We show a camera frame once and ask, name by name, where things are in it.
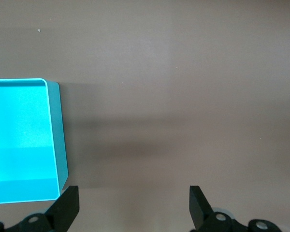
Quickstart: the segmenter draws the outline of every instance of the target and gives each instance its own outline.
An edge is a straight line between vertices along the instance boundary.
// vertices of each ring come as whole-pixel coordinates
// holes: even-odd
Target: table surface
[[[30,77],[60,84],[69,231],[188,232],[199,185],[290,232],[290,1],[0,1],[0,78]]]

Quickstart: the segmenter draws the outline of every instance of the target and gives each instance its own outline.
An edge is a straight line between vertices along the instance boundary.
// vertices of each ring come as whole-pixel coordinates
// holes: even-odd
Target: gray surface
[[[290,1],[0,1],[15,77],[60,83],[71,232],[189,231],[189,185],[290,232]]]

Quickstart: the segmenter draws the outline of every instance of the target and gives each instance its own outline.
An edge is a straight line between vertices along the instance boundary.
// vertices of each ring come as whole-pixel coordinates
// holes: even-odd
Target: plastic container
[[[55,200],[67,177],[58,83],[0,79],[0,203]]]

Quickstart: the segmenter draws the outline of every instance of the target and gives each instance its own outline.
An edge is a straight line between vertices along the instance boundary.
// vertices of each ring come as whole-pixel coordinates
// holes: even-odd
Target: screw
[[[261,230],[267,230],[267,229],[268,229],[267,225],[266,225],[264,222],[261,222],[261,221],[258,221],[258,222],[256,223],[256,226],[257,226],[259,229],[261,229]]]
[[[31,218],[28,220],[28,222],[29,222],[29,223],[33,223],[33,222],[36,222],[37,220],[39,220],[39,218],[36,217],[36,216],[34,216],[34,217],[31,217]]]
[[[216,214],[216,218],[219,221],[225,221],[226,220],[226,217],[223,214]]]

